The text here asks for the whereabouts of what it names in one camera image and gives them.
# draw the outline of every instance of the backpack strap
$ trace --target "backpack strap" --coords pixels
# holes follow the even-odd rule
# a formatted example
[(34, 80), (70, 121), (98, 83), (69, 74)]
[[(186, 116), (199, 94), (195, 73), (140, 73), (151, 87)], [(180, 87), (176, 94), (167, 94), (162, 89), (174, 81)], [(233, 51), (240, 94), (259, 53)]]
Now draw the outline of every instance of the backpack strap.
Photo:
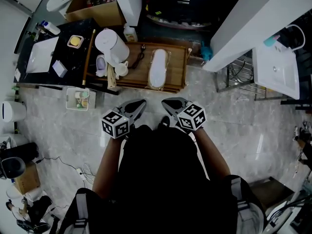
[(78, 210), (78, 219), (75, 221), (74, 224), (67, 227), (64, 234), (90, 234), (86, 194), (77, 194), (76, 203)]
[(260, 234), (264, 226), (263, 213), (257, 205), (243, 198), (241, 182), (240, 177), (231, 181), (232, 194), (237, 198), (236, 234)]

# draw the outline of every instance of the soap dish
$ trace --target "soap dish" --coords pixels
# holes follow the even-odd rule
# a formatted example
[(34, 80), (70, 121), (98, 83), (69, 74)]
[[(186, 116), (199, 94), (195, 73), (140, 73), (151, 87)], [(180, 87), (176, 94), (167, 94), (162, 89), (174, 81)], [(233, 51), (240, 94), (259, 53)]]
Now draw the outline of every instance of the soap dish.
[[(71, 45), (71, 44), (70, 44), (70, 40), (71, 40), (73, 37), (78, 37), (78, 38), (80, 38), (80, 43), (79, 43), (78, 46), (74, 46), (74, 45)], [(83, 38), (82, 36), (72, 35), (72, 36), (69, 38), (69, 40), (68, 40), (67, 46), (68, 46), (68, 47), (71, 47), (71, 48), (78, 49), (78, 48), (81, 47), (83, 40), (84, 40), (84, 38)]]

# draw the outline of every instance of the faucet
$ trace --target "faucet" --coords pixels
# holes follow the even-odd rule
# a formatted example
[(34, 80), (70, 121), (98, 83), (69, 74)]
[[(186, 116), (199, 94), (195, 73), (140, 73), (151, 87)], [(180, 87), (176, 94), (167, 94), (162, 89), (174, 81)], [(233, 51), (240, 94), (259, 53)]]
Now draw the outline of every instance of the faucet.
[(36, 31), (36, 35), (35, 35), (35, 38), (34, 38), (34, 41), (38, 41), (38, 38), (39, 38), (39, 35), (40, 33), (43, 33), (43, 34), (46, 34), (46, 35), (49, 35), (50, 37), (53, 37), (50, 33), (50, 31), (48, 31), (46, 28), (44, 28), (41, 24), (39, 24), (37, 22), (36, 26), (35, 26), (35, 29), (37, 30)]

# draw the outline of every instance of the blue item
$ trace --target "blue item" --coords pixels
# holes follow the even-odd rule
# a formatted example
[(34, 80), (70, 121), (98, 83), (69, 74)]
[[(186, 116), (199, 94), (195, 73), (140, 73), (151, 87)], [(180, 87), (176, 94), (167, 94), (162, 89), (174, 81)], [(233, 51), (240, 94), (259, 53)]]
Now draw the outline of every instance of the blue item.
[(41, 25), (42, 25), (42, 26), (47, 26), (47, 25), (48, 25), (48, 22), (45, 21), (45, 20), (43, 20), (43, 21), (41, 22)]
[(209, 61), (213, 57), (212, 49), (210, 47), (206, 47), (204, 41), (202, 42), (200, 52), (204, 61)]
[(271, 36), (268, 39), (266, 39), (263, 43), (264, 45), (266, 45), (267, 47), (271, 47), (275, 44), (276, 40), (279, 39), (280, 35), (278, 36)]

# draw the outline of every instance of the marble floor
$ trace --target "marble floor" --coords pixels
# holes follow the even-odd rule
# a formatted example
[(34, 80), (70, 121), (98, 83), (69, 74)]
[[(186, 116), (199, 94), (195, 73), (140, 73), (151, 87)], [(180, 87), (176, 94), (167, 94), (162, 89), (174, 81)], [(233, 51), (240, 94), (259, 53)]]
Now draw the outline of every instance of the marble floor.
[[(254, 101), (252, 95), (239, 90), (218, 94), (213, 77), (212, 73), (188, 67), (188, 86), (177, 95), (135, 89), (123, 89), (119, 96), (98, 92), (96, 109), (88, 112), (65, 108), (66, 88), (22, 88), (20, 99), (27, 106), (27, 118), (19, 122), (19, 130), (38, 145), (41, 157), (61, 156), (63, 162), (76, 168), (87, 163), (95, 174), (108, 141), (99, 124), (103, 113), (126, 100), (144, 98), (148, 105), (136, 125), (155, 128), (166, 115), (161, 101), (184, 97), (205, 107), (208, 121), (204, 129), (232, 174), (248, 182), (273, 176), (296, 190), (309, 169), (296, 161), (299, 149), (292, 141), (293, 128), (311, 117), (294, 106), (279, 105), (278, 100)], [(77, 189), (83, 187), (78, 173), (59, 160), (44, 160), (38, 164), (38, 171), (42, 188), (57, 206), (69, 205)], [(53, 212), (63, 217), (66, 209)]]

